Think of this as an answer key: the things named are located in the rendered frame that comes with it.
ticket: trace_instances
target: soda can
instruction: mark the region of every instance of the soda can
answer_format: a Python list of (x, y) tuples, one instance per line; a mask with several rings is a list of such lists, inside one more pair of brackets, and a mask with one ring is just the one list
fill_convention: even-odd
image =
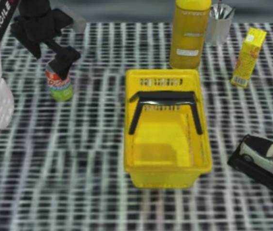
[(67, 101), (73, 97), (73, 85), (69, 74), (65, 80), (61, 80), (60, 77), (51, 69), (49, 64), (47, 64), (45, 75), (48, 80), (51, 95), (55, 100)]

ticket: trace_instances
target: yellow carton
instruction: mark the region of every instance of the yellow carton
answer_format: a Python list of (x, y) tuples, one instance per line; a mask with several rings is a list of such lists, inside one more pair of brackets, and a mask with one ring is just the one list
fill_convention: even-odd
[(139, 188), (187, 188), (212, 160), (196, 70), (129, 70), (124, 169)]
[(248, 86), (266, 35), (266, 31), (253, 27), (249, 29), (233, 72), (231, 84), (242, 88)]

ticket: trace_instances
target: yellow bin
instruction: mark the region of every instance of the yellow bin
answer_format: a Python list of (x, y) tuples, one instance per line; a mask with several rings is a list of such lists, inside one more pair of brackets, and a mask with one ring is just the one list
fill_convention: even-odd
[(139, 188), (186, 188), (212, 169), (196, 70), (129, 70), (124, 168)]

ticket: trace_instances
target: plaid cloth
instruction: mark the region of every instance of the plaid cloth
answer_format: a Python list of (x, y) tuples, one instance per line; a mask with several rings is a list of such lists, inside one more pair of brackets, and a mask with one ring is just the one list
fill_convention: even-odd
[[(230, 84), (249, 26), (268, 31), (246, 90)], [(168, 68), (169, 24), (89, 24), (58, 38), (82, 58), (74, 98), (52, 100), (44, 68), (11, 35), (4, 78), (15, 97), (0, 133), (0, 231), (273, 231), (273, 192), (226, 162), (255, 131), (273, 139), (273, 24), (233, 24), (205, 46), (200, 75), (214, 162), (190, 189), (136, 189), (123, 170), (124, 83), (131, 68)]]

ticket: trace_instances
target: yellow canister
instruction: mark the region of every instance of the yellow canister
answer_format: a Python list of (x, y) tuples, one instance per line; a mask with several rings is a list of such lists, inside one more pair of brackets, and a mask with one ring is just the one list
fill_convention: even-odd
[(169, 64), (197, 69), (201, 59), (211, 0), (176, 0)]

